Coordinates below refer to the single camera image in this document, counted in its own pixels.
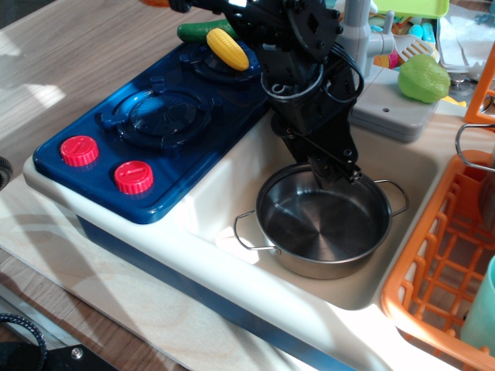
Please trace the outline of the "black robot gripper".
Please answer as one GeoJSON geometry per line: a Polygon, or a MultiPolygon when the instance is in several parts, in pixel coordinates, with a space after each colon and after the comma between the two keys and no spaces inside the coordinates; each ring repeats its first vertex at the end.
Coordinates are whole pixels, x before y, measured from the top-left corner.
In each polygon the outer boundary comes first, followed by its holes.
{"type": "Polygon", "coordinates": [[[266,72],[261,85],[275,111],[274,133],[298,163],[309,163],[321,189],[328,190],[341,179],[361,178],[349,124],[359,90],[348,63],[316,66],[306,86],[273,80],[266,72]]]}

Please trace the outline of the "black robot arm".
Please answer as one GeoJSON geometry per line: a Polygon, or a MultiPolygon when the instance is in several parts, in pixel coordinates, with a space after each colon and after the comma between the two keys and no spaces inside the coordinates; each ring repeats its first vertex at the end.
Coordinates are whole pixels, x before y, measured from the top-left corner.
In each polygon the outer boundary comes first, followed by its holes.
{"type": "Polygon", "coordinates": [[[328,189],[361,177],[349,116],[364,89],[355,59],[336,41],[339,12],[323,1],[171,1],[225,16],[256,55],[274,115],[271,128],[328,189]]]}

